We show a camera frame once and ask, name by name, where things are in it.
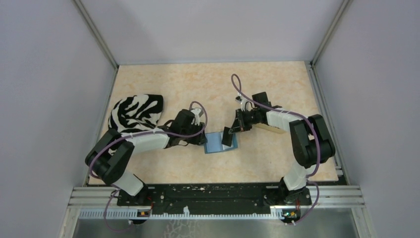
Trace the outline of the blue card holder wallet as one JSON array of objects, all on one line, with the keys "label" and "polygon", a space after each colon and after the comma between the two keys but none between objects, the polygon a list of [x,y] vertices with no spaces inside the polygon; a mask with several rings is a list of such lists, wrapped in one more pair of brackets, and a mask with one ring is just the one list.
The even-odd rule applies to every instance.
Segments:
[{"label": "blue card holder wallet", "polygon": [[207,142],[204,144],[205,154],[227,152],[238,148],[238,141],[235,134],[228,134],[232,137],[231,146],[222,144],[223,132],[212,132],[205,134]]}]

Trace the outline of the black credit card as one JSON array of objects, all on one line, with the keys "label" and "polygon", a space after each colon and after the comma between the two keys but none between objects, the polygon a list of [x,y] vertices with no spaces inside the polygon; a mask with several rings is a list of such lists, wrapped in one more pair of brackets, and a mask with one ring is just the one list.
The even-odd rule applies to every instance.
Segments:
[{"label": "black credit card", "polygon": [[221,144],[226,147],[231,147],[232,143],[233,143],[233,134],[231,133],[231,128],[225,126],[222,133]]}]

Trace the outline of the cream oval card tray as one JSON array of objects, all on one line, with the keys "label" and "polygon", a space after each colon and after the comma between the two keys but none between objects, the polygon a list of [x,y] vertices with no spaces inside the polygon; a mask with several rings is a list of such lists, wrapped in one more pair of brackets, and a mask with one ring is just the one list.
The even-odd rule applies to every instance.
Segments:
[{"label": "cream oval card tray", "polygon": [[286,132],[286,131],[284,131],[280,128],[270,126],[270,125],[267,125],[267,124],[264,124],[264,123],[255,124],[255,127],[261,128],[261,129],[264,129],[264,130],[267,130],[267,131],[271,131],[271,132],[274,132],[274,133],[277,133],[277,134],[284,134]]}]

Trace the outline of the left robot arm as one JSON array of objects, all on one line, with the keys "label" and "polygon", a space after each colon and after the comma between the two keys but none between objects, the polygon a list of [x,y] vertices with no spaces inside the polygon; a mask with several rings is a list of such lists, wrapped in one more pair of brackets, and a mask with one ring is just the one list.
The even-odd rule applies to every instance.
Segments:
[{"label": "left robot arm", "polygon": [[181,142],[203,145],[207,117],[205,109],[182,109],[169,124],[136,133],[119,133],[109,129],[86,156],[85,163],[106,185],[114,186],[129,195],[136,205],[143,205],[149,198],[147,185],[127,170],[133,155],[168,149]]}]

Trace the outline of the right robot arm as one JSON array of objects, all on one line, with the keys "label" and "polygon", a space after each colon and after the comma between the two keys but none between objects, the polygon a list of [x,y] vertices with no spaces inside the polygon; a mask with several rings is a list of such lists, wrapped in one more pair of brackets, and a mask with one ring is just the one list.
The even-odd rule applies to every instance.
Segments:
[{"label": "right robot arm", "polygon": [[302,197],[311,174],[336,153],[324,118],[309,117],[295,112],[286,112],[281,106],[272,106],[266,92],[254,94],[251,100],[238,95],[241,107],[235,111],[231,127],[226,127],[222,136],[223,146],[233,145],[233,135],[263,124],[290,133],[295,162],[279,182],[279,199],[284,204],[293,204]]}]

